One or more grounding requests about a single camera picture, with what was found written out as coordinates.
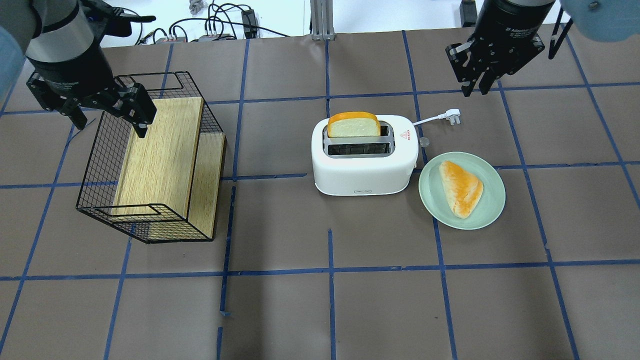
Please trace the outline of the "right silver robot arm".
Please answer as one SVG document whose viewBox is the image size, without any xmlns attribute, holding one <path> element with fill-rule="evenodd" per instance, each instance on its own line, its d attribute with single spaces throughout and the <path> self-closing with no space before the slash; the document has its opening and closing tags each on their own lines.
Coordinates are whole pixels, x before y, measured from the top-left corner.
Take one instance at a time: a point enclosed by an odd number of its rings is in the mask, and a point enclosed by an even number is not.
<svg viewBox="0 0 640 360">
<path fill-rule="evenodd" d="M 486 95 L 496 80 L 514 75 L 544 50 L 553 59 L 572 28 L 601 43 L 639 33 L 637 0 L 562 0 L 545 45 L 538 30 L 553 6 L 553 0 L 485 0 L 467 41 L 445 49 L 463 95 L 475 89 Z"/>
</svg>

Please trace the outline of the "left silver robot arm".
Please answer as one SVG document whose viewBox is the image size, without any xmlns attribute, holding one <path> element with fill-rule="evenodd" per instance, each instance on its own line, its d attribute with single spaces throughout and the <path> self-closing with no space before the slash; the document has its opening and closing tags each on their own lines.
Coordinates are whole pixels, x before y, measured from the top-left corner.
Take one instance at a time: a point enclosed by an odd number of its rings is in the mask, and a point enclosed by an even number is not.
<svg viewBox="0 0 640 360">
<path fill-rule="evenodd" d="M 144 85 L 116 82 L 100 43 L 106 35 L 130 36 L 132 23 L 155 20 L 103 0 L 3 0 L 1 95 L 28 60 L 34 72 L 26 85 L 42 109 L 68 117 L 78 130 L 87 125 L 82 108 L 102 110 L 143 138 L 156 106 Z"/>
</svg>

